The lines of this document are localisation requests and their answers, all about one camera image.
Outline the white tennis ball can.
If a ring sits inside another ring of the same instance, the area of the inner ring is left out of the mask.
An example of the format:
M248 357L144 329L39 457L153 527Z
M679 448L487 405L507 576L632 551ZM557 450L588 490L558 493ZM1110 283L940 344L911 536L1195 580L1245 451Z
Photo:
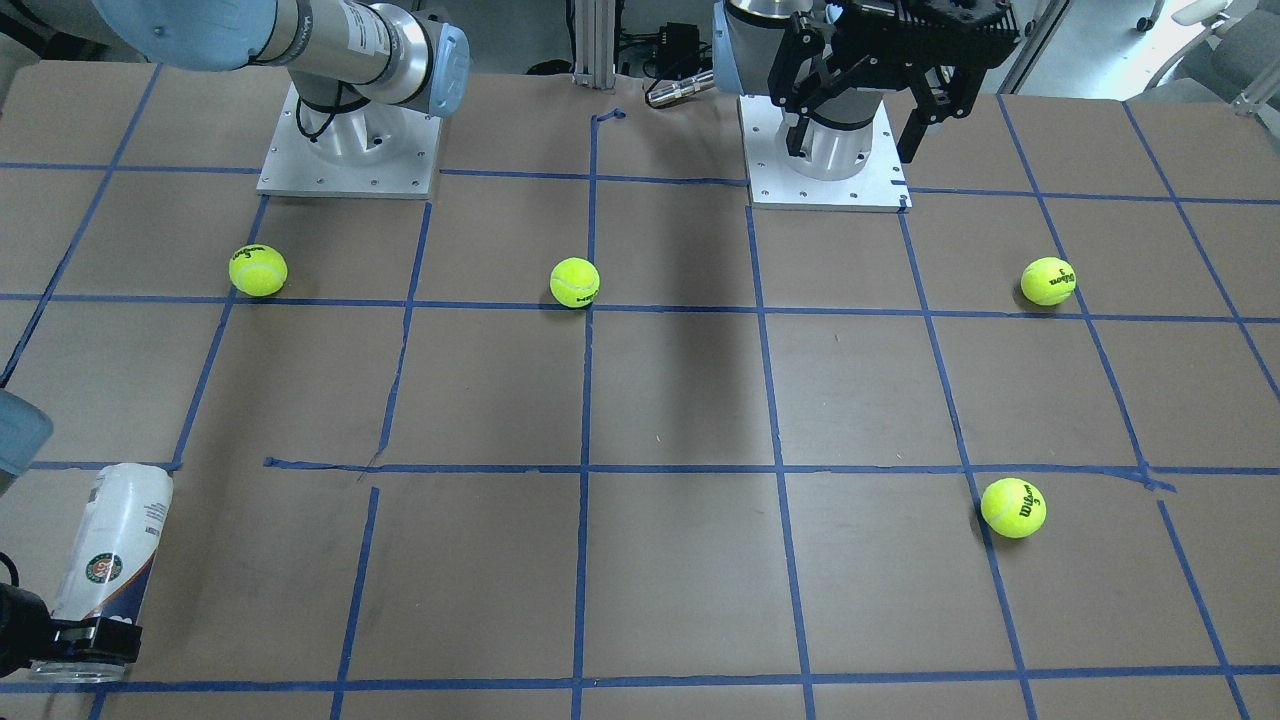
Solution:
M120 462L99 471L52 619L113 618L140 625L172 496L173 479L161 468ZM55 683L119 682L129 665L51 661L47 650L45 659L33 662L31 676Z

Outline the tennis ball near finger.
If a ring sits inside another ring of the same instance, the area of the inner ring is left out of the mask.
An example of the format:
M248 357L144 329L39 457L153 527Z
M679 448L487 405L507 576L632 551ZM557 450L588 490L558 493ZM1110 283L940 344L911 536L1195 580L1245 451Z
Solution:
M1076 274L1074 266L1061 258L1039 258L1024 269L1019 288L1030 304L1053 307L1075 292Z

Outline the tennis ball table middle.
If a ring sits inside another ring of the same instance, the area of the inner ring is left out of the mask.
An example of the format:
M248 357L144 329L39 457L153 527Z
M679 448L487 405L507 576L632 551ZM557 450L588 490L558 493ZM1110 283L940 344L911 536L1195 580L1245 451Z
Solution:
M550 272L550 295L564 307L579 309L593 304L600 286L599 270L584 258L566 258Z

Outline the tennis ball near base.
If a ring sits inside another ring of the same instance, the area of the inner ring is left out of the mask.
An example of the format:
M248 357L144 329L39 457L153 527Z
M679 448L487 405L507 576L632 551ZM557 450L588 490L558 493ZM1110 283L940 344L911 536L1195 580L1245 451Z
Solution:
M288 277L284 256L275 249L252 243L237 249L228 261L230 283L251 297L265 297L283 288Z

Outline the Wilson tennis ball far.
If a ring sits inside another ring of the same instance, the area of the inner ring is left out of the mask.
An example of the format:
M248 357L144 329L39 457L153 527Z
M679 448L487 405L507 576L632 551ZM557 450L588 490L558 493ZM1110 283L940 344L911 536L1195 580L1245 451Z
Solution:
M1047 505L1041 489L1029 480L1005 477L982 492L980 515L998 536L1021 539L1043 527Z

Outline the aluminium frame post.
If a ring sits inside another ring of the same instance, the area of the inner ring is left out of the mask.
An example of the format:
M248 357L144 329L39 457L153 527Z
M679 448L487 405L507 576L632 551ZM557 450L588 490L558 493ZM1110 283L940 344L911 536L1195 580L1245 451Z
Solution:
M568 1L575 85L612 92L618 42L617 1Z

